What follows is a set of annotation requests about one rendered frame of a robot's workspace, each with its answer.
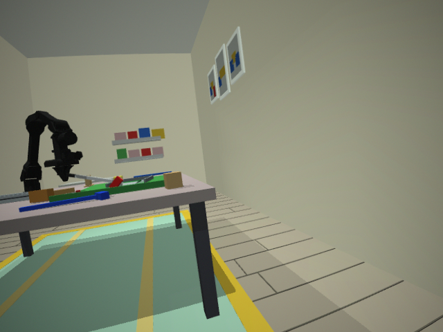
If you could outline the brown cube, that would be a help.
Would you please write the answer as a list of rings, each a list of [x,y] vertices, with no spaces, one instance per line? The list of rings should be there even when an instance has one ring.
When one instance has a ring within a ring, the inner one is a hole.
[[[164,173],[163,178],[167,190],[183,187],[181,172]]]

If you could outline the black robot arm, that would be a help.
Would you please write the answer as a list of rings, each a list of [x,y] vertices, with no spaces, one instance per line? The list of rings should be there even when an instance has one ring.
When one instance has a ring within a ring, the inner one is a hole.
[[[36,111],[26,118],[26,129],[29,133],[28,160],[23,166],[20,181],[24,182],[24,192],[41,190],[39,180],[42,179],[42,166],[38,163],[39,137],[44,132],[44,127],[53,132],[51,139],[54,147],[67,147],[78,141],[69,124],[65,120],[54,118],[45,111]],[[64,151],[62,159],[71,158],[80,160],[83,157],[81,151]],[[35,178],[35,179],[29,179]],[[27,179],[27,180],[26,180]]]

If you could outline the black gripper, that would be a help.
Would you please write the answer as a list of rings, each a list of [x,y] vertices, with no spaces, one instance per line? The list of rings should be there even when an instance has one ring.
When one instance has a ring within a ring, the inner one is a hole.
[[[64,158],[62,159],[62,153],[64,151],[71,151],[70,149],[68,149],[68,147],[54,147],[54,150],[51,150],[52,153],[55,153],[55,159],[53,160],[46,160],[44,162],[44,166],[45,167],[52,167],[52,169],[55,170],[55,172],[57,174],[59,174],[60,178],[65,182],[68,181],[69,177],[66,176],[66,173],[69,174],[71,168],[76,165],[79,164],[79,160],[78,159],[73,159],[71,160],[71,158]]]

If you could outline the green putting mat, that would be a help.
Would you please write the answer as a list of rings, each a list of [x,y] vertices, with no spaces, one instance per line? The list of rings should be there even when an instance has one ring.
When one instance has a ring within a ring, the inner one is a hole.
[[[163,175],[162,176],[154,176],[154,178],[148,182],[153,182],[153,181],[162,181],[164,180]],[[148,183],[147,182],[147,183]],[[103,188],[108,188],[105,186],[106,183],[101,183],[101,184],[95,184],[92,185],[91,187],[85,188],[83,190],[80,190],[80,192],[85,192],[85,191],[90,191],[90,190],[99,190],[99,189],[103,189]],[[149,189],[154,189],[154,188],[159,188],[159,187],[153,187],[153,188],[148,188],[148,189],[144,189],[144,190],[149,190]],[[131,191],[126,191],[126,192],[132,192],[134,190]],[[123,193],[123,192],[118,192],[118,193],[113,193],[113,194],[119,194],[119,193]]]

